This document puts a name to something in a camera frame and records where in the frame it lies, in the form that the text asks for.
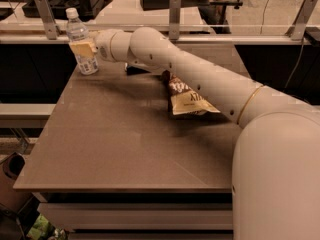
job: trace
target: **desk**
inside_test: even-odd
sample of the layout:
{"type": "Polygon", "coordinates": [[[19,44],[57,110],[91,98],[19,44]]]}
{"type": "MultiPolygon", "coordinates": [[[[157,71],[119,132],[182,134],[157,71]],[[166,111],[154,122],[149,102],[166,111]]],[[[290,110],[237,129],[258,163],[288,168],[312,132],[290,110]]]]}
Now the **desk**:
{"type": "MultiPolygon", "coordinates": [[[[104,203],[99,209],[107,209],[109,194],[210,195],[210,201],[200,198],[204,203],[214,202],[219,193],[231,197],[232,156],[240,129],[221,114],[192,120],[170,116],[161,73],[128,76],[121,63],[103,63],[97,74],[87,77],[76,70],[14,188],[35,193],[43,202],[42,213],[71,229],[97,229],[97,220],[94,225],[81,224],[66,211],[97,209],[95,203],[104,203]]],[[[152,198],[147,202],[159,202],[152,198]]],[[[170,197],[162,201],[170,202],[170,197]]],[[[174,209],[169,211],[174,216],[174,209]]],[[[230,229],[231,210],[221,218],[227,222],[199,223],[202,229],[230,229]]],[[[179,227],[201,228],[194,221],[179,227]]],[[[148,223],[140,226],[145,229],[148,223]]],[[[99,224],[100,229],[112,226],[99,224]]]]}
{"type": "MultiPolygon", "coordinates": [[[[17,5],[16,15],[11,15],[0,22],[0,31],[42,31],[43,25],[40,18],[27,18],[24,16],[22,6],[17,5]]],[[[66,29],[66,20],[56,20],[59,28],[66,29]]],[[[181,9],[181,31],[207,29],[203,25],[198,8],[181,9]]],[[[160,31],[169,30],[169,10],[155,10],[145,12],[141,8],[140,0],[113,0],[106,6],[94,20],[86,22],[90,30],[105,28],[121,28],[133,31],[139,26],[152,26],[160,31]]]]}

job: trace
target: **green object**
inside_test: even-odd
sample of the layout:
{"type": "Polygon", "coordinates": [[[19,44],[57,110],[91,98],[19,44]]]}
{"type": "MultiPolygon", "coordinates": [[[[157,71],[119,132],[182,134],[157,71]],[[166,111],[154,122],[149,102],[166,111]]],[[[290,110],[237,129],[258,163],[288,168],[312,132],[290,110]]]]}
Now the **green object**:
{"type": "Polygon", "coordinates": [[[31,240],[46,239],[53,231],[51,223],[43,216],[39,215],[32,228],[27,234],[27,237],[31,240]]]}

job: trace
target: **bottle cap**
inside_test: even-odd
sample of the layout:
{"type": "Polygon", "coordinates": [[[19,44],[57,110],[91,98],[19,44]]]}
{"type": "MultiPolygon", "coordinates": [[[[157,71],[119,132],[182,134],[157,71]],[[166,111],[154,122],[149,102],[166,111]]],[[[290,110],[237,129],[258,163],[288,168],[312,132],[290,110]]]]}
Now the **bottle cap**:
{"type": "Polygon", "coordinates": [[[75,19],[79,17],[79,14],[76,8],[68,8],[66,9],[66,13],[67,13],[68,19],[75,19]]]}

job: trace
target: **cable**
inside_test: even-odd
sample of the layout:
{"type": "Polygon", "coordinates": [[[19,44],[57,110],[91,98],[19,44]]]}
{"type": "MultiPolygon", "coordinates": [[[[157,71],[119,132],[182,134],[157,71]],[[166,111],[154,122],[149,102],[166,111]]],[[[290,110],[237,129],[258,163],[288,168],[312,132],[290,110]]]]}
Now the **cable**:
{"type": "Polygon", "coordinates": [[[262,13],[262,23],[261,23],[261,28],[260,28],[260,35],[262,34],[262,27],[264,25],[264,17],[265,17],[265,13],[266,13],[266,9],[268,6],[269,0],[267,0],[266,5],[264,7],[263,13],[262,13]]]}
{"type": "Polygon", "coordinates": [[[13,11],[14,16],[15,16],[15,17],[16,17],[16,19],[18,20],[18,16],[17,16],[17,14],[16,14],[16,12],[15,12],[15,9],[17,8],[17,6],[18,6],[19,4],[17,4],[17,6],[13,9],[13,6],[12,6],[12,4],[11,4],[11,1],[10,1],[10,0],[8,0],[8,3],[9,3],[9,5],[10,5],[10,7],[11,7],[12,11],[13,11]]]}
{"type": "Polygon", "coordinates": [[[18,216],[17,216],[17,218],[16,218],[16,223],[17,223],[17,225],[18,225],[18,227],[19,227],[19,229],[20,229],[20,232],[21,232],[21,235],[22,235],[22,239],[23,239],[23,240],[27,240],[27,239],[26,239],[26,236],[25,236],[25,234],[24,234],[23,228],[22,228],[22,226],[21,226],[20,219],[19,219],[18,216]]]}
{"type": "Polygon", "coordinates": [[[288,88],[288,85],[289,85],[289,83],[290,83],[290,81],[291,81],[291,78],[292,78],[292,76],[294,75],[294,73],[296,72],[296,70],[297,70],[297,68],[298,68],[298,66],[299,66],[299,64],[300,64],[300,60],[301,60],[301,57],[302,57],[303,48],[304,48],[304,38],[302,38],[302,40],[301,40],[301,48],[300,48],[299,57],[298,57],[298,60],[297,60],[297,62],[296,62],[296,64],[295,64],[293,70],[291,71],[291,74],[290,74],[290,76],[289,76],[289,78],[288,78],[288,80],[287,80],[287,82],[286,82],[286,85],[284,86],[284,90],[283,90],[284,92],[285,92],[285,90],[288,88]]]}

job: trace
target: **bottle label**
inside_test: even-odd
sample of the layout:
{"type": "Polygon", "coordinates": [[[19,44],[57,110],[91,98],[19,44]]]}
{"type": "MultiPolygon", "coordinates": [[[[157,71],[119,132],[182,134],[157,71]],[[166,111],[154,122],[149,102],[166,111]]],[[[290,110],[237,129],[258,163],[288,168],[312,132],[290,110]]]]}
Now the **bottle label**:
{"type": "Polygon", "coordinates": [[[77,56],[80,72],[83,75],[91,75],[98,71],[98,62],[96,58],[86,58],[77,56]]]}

